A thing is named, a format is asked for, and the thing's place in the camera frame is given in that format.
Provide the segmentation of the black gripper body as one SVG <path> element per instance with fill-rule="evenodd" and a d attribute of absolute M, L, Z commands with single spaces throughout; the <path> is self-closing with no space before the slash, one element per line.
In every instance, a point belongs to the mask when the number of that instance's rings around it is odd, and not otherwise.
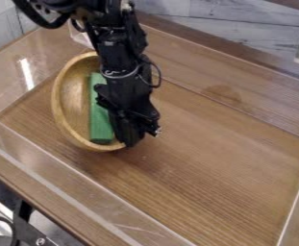
<path fill-rule="evenodd" d="M 156 136 L 160 130 L 160 114 L 149 97 L 160 87 L 152 83 L 151 69 L 133 68 L 127 70 L 100 69 L 105 84 L 95 87 L 97 105 L 107 111 L 123 111 L 127 119 L 143 122 L 145 134 Z"/>

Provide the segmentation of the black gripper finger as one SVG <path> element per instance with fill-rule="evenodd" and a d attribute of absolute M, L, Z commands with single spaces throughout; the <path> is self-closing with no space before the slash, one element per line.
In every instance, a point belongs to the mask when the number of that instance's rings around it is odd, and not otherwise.
<path fill-rule="evenodd" d="M 131 123 L 123 111 L 112 111 L 109 113 L 111 124 L 113 127 L 116 139 L 127 146 L 132 143 Z"/>
<path fill-rule="evenodd" d="M 131 120 L 131 147 L 133 147 L 145 136 L 144 124 L 140 120 Z"/>

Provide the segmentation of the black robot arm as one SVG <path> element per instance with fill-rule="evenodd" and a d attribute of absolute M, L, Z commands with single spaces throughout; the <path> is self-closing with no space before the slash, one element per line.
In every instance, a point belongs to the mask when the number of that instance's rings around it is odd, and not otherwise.
<path fill-rule="evenodd" d="M 151 103 L 162 85 L 159 70 L 144 54 L 148 46 L 132 0 L 12 0 L 24 15 L 43 28 L 67 22 L 87 34 L 99 56 L 105 79 L 93 87 L 96 102 L 108 111 L 116 139 L 128 147 L 160 130 L 160 114 Z"/>

